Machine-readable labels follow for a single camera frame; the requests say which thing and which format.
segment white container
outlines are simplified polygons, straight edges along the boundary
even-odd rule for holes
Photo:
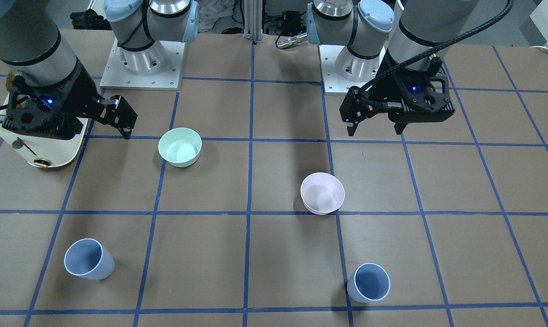
[[[389,294],[390,278],[380,265],[363,263],[349,278],[346,291],[357,302],[381,301]]]
[[[105,279],[114,270],[114,259],[100,242],[93,238],[83,238],[74,242],[66,251],[64,267],[74,276]]]
[[[159,154],[176,167],[191,166],[201,153],[201,137],[188,128],[176,128],[159,140]]]
[[[302,181],[300,196],[308,211],[327,215],[341,207],[345,200],[345,188],[331,174],[313,173]]]

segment white cable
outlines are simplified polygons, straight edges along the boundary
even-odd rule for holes
[[[544,45],[535,45],[535,46],[531,46],[531,48],[544,49],[548,51],[548,46],[544,46]]]

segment bowl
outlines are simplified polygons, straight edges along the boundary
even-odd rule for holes
[[[200,153],[201,137],[192,129],[172,129],[159,140],[159,155],[172,166],[191,166]]]
[[[307,176],[300,185],[304,206],[316,215],[327,215],[338,210],[345,200],[345,189],[338,178],[318,172]]]

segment grid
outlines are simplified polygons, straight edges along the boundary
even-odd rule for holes
[[[321,312],[321,311],[333,311],[333,312],[346,312],[348,315],[349,326],[353,327],[357,325],[353,319],[353,313],[359,311],[405,311],[405,310],[445,310],[446,316],[451,327],[455,326],[454,315],[452,310],[454,309],[469,309],[469,308],[539,308],[542,313],[542,318],[546,326],[548,326],[548,316],[546,314],[545,308],[548,308],[548,302],[542,302],[535,282],[533,281],[533,276],[528,268],[528,265],[524,259],[523,252],[519,246],[519,242],[516,238],[515,232],[513,230],[510,216],[545,216],[548,217],[548,212],[523,212],[523,211],[508,211],[505,209],[502,199],[500,198],[500,192],[496,187],[494,182],[494,177],[486,161],[484,155],[483,147],[535,147],[543,148],[548,153],[548,143],[543,138],[540,129],[538,128],[533,116],[531,115],[527,104],[525,103],[522,93],[548,93],[547,90],[535,90],[535,89],[518,89],[514,80],[512,79],[510,72],[506,68],[500,53],[496,48],[493,48],[494,53],[498,62],[502,65],[506,76],[510,80],[510,83],[513,89],[479,89],[479,88],[461,88],[456,87],[454,83],[454,76],[446,66],[446,73],[450,79],[451,89],[454,91],[457,101],[459,103],[459,108],[456,108],[457,111],[461,109],[461,114],[463,114],[467,125],[469,127],[469,132],[473,137],[473,142],[452,142],[452,141],[411,141],[405,138],[405,135],[402,134],[400,140],[379,140],[379,139],[332,139],[329,123],[328,123],[328,114],[326,111],[326,98],[324,96],[324,87],[319,81],[282,81],[282,80],[262,80],[255,78],[255,57],[256,57],[256,44],[251,45],[251,78],[250,79],[227,79],[227,78],[213,78],[213,77],[184,77],[185,80],[207,80],[207,81],[242,81],[250,83],[250,106],[249,106],[249,137],[248,138],[236,138],[236,137],[203,137],[205,141],[226,141],[226,142],[247,142],[248,144],[248,176],[247,176],[247,209],[246,211],[163,211],[159,209],[159,203],[162,196],[163,182],[166,170],[166,162],[163,161],[160,168],[159,183],[156,190],[155,205],[152,211],[114,211],[114,210],[70,210],[67,209],[68,200],[71,197],[72,189],[76,178],[79,172],[81,163],[83,162],[83,157],[89,145],[91,139],[119,139],[120,136],[106,136],[106,135],[93,135],[93,126],[94,123],[91,122],[88,132],[84,138],[83,146],[79,152],[78,159],[75,163],[74,170],[72,173],[72,178],[68,184],[68,189],[64,196],[64,202],[60,210],[33,210],[33,209],[0,209],[0,214],[10,214],[10,213],[29,213],[37,215],[45,214],[55,214],[58,215],[54,231],[48,246],[48,251],[45,255],[45,260],[37,284],[35,286],[35,291],[33,293],[31,303],[28,310],[0,310],[0,315],[20,315],[25,316],[25,321],[23,323],[24,327],[27,327],[30,324],[31,317],[35,315],[132,315],[133,326],[136,327],[139,325],[139,319],[141,315],[153,315],[153,314],[220,314],[220,313],[231,313],[231,314],[241,314],[242,315],[242,325],[246,327],[248,325],[248,314],[251,313],[263,313],[263,312]],[[318,85],[321,92],[321,101],[322,101],[322,110],[324,116],[324,130],[326,133],[326,139],[259,139],[254,137],[253,133],[253,121],[254,121],[254,92],[255,85],[257,83],[275,83],[275,84],[309,84],[309,85]],[[469,115],[467,110],[464,108],[463,101],[461,99],[459,91],[485,91],[485,92],[503,92],[503,93],[515,93],[518,96],[521,105],[525,109],[527,116],[533,125],[535,132],[538,133],[540,138],[540,143],[480,143],[476,137],[476,133],[472,124],[469,120]],[[178,112],[178,101],[179,93],[176,93],[174,99],[173,111],[170,120],[170,129],[175,125],[176,114]],[[133,139],[160,139],[158,136],[134,136]],[[340,251],[340,262],[342,268],[342,277],[344,279],[344,288],[346,288],[346,281],[348,280],[349,272],[346,268],[346,259],[345,259],[345,250],[344,250],[344,234],[342,231],[342,217],[348,215],[361,215],[361,216],[392,216],[392,215],[401,215],[401,216],[421,216],[423,220],[423,226],[425,228],[425,233],[427,234],[428,244],[430,247],[433,264],[435,266],[435,271],[442,293],[443,304],[433,304],[433,305],[404,305],[404,306],[355,306],[351,303],[348,294],[344,293],[344,298],[346,301],[346,306],[332,306],[332,307],[263,307],[263,308],[253,308],[249,305],[249,279],[250,279],[250,254],[251,254],[251,234],[252,234],[252,216],[259,215],[310,215],[307,211],[254,211],[252,210],[252,181],[253,181],[253,147],[256,143],[325,143],[328,151],[329,159],[329,168],[330,173],[335,174],[335,166],[332,157],[332,145],[334,144],[344,144],[344,143],[363,143],[363,144],[400,144],[402,145],[406,163],[409,168],[409,173],[411,175],[411,181],[413,184],[413,191],[417,200],[417,205],[419,207],[418,211],[337,211],[334,214],[336,219],[336,231],[338,232],[338,248]],[[3,141],[0,139],[0,147],[2,147]],[[409,150],[409,145],[462,145],[468,147],[475,147],[479,154],[479,158],[485,168],[487,177],[489,178],[490,185],[493,189],[494,196],[498,205],[500,207],[499,211],[428,211],[424,209],[423,201],[420,194],[420,186],[415,177],[416,172],[413,166],[412,155]],[[58,236],[60,224],[64,215],[73,215],[73,214],[90,214],[90,215],[151,215],[151,226],[149,230],[149,237],[147,241],[147,250],[145,255],[145,261],[143,265],[143,273],[141,281],[139,284],[139,292],[137,297],[137,304],[134,309],[131,310],[94,310],[94,309],[78,309],[78,310],[39,310],[35,308],[40,289],[44,282],[44,276],[48,268],[48,263],[52,257],[52,251],[54,249],[54,244],[56,243],[56,237]],[[143,308],[143,295],[145,293],[145,284],[147,282],[148,270],[149,270],[149,261],[151,259],[151,251],[153,247],[153,240],[155,239],[155,227],[157,222],[157,217],[159,215],[232,215],[232,216],[245,216],[245,255],[244,255],[244,270],[243,270],[243,307],[234,307],[234,308]],[[512,242],[517,250],[519,261],[525,271],[526,278],[530,284],[530,287],[533,291],[535,302],[490,302],[490,303],[450,303],[448,295],[446,292],[444,277],[440,269],[438,255],[436,253],[436,245],[432,237],[432,232],[430,229],[430,224],[428,222],[428,216],[444,216],[444,215],[456,215],[456,216],[473,216],[473,215],[490,215],[490,216],[500,216],[504,218],[506,226],[509,230],[510,237]]]

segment white mounting plate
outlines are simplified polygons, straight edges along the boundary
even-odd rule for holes
[[[320,69],[322,70],[322,79],[324,81],[324,93],[327,95],[345,95],[348,89],[353,86],[363,86],[367,81],[354,82],[342,77],[336,70],[336,58],[341,52],[343,45],[320,45]],[[385,48],[383,46],[381,54],[379,54],[379,62],[385,56]],[[376,73],[369,77],[369,80],[375,77]]]
[[[167,50],[169,62],[162,71],[154,75],[133,75],[126,70],[120,60],[117,42],[114,39],[106,68],[102,73],[102,89],[155,89],[159,91],[178,91],[183,67],[185,44],[181,42],[160,41]]]

